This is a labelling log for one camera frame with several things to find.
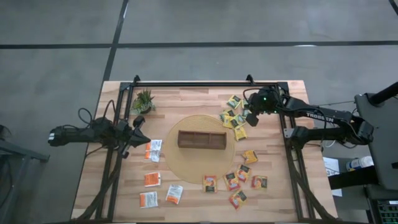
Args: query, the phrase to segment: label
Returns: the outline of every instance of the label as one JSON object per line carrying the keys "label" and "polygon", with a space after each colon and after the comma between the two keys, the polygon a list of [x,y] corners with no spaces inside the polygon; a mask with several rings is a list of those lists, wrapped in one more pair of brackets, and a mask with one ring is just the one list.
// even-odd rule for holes
{"label": "label", "polygon": [[157,207],[157,192],[146,192],[139,194],[139,203],[141,208]]}
{"label": "label", "polygon": [[214,187],[214,186],[206,186],[205,190],[206,190],[206,192],[215,192],[216,191],[216,187]]}
{"label": "label", "polygon": [[240,167],[239,169],[241,169],[241,170],[243,170],[243,171],[245,171],[245,172],[249,172],[249,170],[250,170],[250,168],[248,168],[248,167],[245,166],[245,165],[241,165],[241,167]]}
{"label": "label", "polygon": [[174,204],[178,205],[180,203],[181,195],[182,195],[183,187],[179,185],[170,185],[169,191],[166,195],[166,201],[173,202]]}
{"label": "label", "polygon": [[225,177],[227,179],[234,179],[235,178],[235,174],[234,173],[230,173],[230,174],[225,175]]}
{"label": "label", "polygon": [[246,195],[243,193],[243,191],[239,191],[239,192],[237,193],[237,195],[242,199],[243,202],[244,202],[246,199],[248,199],[248,198],[246,197]]}
{"label": "label", "polygon": [[234,99],[234,101],[237,101],[237,102],[241,101],[241,99],[237,96],[233,96],[233,99]]}
{"label": "label", "polygon": [[160,185],[160,172],[153,172],[144,175],[144,186],[153,187]]}

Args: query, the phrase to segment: concrete floor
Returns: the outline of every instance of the concrete floor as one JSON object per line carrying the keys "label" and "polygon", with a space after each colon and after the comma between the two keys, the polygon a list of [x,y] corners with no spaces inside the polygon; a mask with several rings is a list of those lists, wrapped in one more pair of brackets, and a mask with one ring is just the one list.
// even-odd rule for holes
{"label": "concrete floor", "polygon": [[[0,1],[1,44],[110,44],[122,0]],[[130,0],[120,43],[398,40],[388,0]],[[68,220],[85,144],[50,147],[49,131],[94,112],[109,49],[0,50],[0,123],[10,141],[51,154],[33,162],[13,223]],[[305,80],[313,104],[353,100],[395,82],[397,46],[118,49],[110,80]],[[354,104],[336,105],[352,110]],[[360,157],[366,147],[325,149]],[[339,216],[363,210],[336,199]]]}

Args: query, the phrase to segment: wooden table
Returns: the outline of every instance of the wooden table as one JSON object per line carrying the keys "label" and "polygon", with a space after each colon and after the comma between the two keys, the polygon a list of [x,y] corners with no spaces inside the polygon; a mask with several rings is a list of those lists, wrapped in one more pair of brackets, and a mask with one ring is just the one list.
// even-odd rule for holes
{"label": "wooden table", "polygon": [[[291,96],[308,102],[303,81],[288,81],[288,83]],[[109,100],[116,101],[119,84],[120,82],[104,83],[96,117],[103,115],[104,107]],[[184,117],[193,114],[208,114],[219,118],[219,114],[228,108],[226,105],[228,98],[231,95],[242,97],[244,89],[246,88],[151,88],[152,94],[155,96],[153,102],[157,109],[145,115],[146,123],[141,130],[151,139],[165,139],[171,127]],[[136,96],[135,93],[141,90],[142,88],[134,88],[134,95]],[[113,120],[113,116],[113,112],[109,110],[107,118]],[[134,118],[135,116],[130,116],[130,125]],[[219,192],[217,194],[205,194],[202,192],[202,185],[190,184],[179,180],[167,167],[163,154],[161,154],[159,163],[145,161],[144,146],[139,146],[137,148],[131,147],[129,150],[130,156],[123,160],[114,211],[114,222],[297,221],[279,116],[277,114],[262,115],[259,120],[259,124],[256,127],[245,125],[248,138],[235,144],[236,155],[231,171],[236,170],[238,164],[243,162],[241,157],[243,151],[254,149],[257,152],[259,161],[250,165],[252,175],[268,176],[268,189],[265,191],[252,190],[249,183],[243,184],[242,189],[248,196],[248,200],[242,209],[235,211],[230,204],[228,198],[232,192],[226,191],[226,186],[222,179],[218,180]],[[313,127],[311,119],[299,118],[296,121],[298,126]],[[88,151],[92,151],[98,146],[98,144],[90,144]],[[337,217],[320,148],[317,146],[306,146],[303,149],[303,156],[312,192],[328,212]],[[86,158],[72,218],[78,217],[83,213],[98,193],[105,158],[106,150],[95,152]],[[145,188],[144,174],[157,171],[161,173],[162,185]],[[165,196],[170,184],[178,184],[184,187],[183,195],[178,205],[165,202]],[[157,191],[159,207],[139,208],[139,193],[150,191]],[[300,198],[305,217],[308,217],[305,199],[301,191]]]}

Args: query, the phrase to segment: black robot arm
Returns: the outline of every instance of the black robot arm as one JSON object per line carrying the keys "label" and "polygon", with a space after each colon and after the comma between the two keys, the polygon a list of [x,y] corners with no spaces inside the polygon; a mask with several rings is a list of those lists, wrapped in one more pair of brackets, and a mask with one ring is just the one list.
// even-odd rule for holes
{"label": "black robot arm", "polygon": [[48,143],[51,146],[64,146],[71,142],[98,142],[103,147],[117,148],[122,157],[127,158],[129,146],[137,147],[150,142],[150,139],[141,132],[144,122],[144,117],[138,116],[133,121],[132,128],[126,120],[120,120],[117,125],[114,125],[103,116],[87,122],[88,126],[85,128],[70,125],[58,126],[51,130]]}
{"label": "black robot arm", "polygon": [[294,149],[302,149],[305,143],[312,140],[337,140],[352,144],[366,145],[373,140],[373,126],[359,116],[349,111],[338,111],[308,105],[306,102],[280,94],[272,87],[263,87],[247,99],[247,108],[251,111],[246,121],[251,126],[258,123],[259,114],[280,113],[285,116],[299,118],[308,117],[337,125],[336,128],[308,129],[297,126],[285,129],[284,134],[288,144]]}

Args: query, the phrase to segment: white paper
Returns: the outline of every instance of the white paper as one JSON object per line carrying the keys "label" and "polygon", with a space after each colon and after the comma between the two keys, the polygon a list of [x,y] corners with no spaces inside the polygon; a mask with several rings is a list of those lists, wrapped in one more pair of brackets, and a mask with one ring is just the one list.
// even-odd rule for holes
{"label": "white paper", "polygon": [[[326,173],[328,176],[340,174],[338,159],[324,157],[323,162],[325,163]],[[339,197],[343,196],[341,189],[331,190],[331,194]]]}
{"label": "white paper", "polygon": [[141,208],[152,208],[152,207],[157,207],[157,192],[146,192],[146,193],[141,193],[140,194],[140,200],[144,199],[143,206]]}
{"label": "white paper", "polygon": [[152,162],[160,161],[160,150],[162,149],[162,140],[155,139],[150,141],[150,160]]}
{"label": "white paper", "polygon": [[150,151],[160,150],[162,148],[162,140],[156,139],[150,141]]}

